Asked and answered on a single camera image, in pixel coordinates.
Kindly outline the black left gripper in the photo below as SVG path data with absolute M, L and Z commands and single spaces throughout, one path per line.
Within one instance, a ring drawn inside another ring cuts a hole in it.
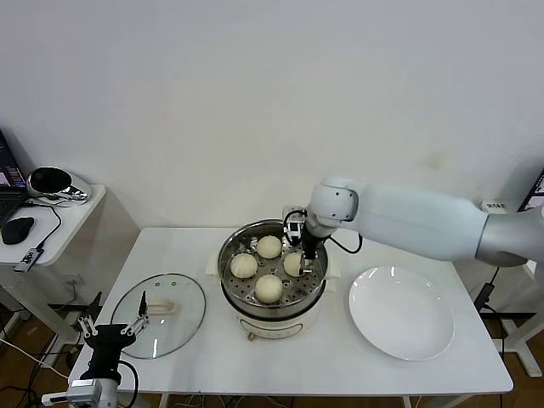
M 137 317 L 125 327 L 122 324 L 95 327 L 101 296 L 102 292 L 98 292 L 77 320 L 83 336 L 88 338 L 86 344 L 93 350 L 82 379 L 121 379 L 118 366 L 122 350 L 131 345 L 130 336 L 137 337 L 149 325 L 146 291 L 142 292 Z

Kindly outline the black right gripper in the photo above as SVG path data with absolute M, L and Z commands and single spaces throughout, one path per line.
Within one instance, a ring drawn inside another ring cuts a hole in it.
M 302 230 L 301 248 L 303 252 L 300 257 L 299 275 L 313 274 L 315 269 L 315 258 L 320 238 L 314 236 L 307 229 Z

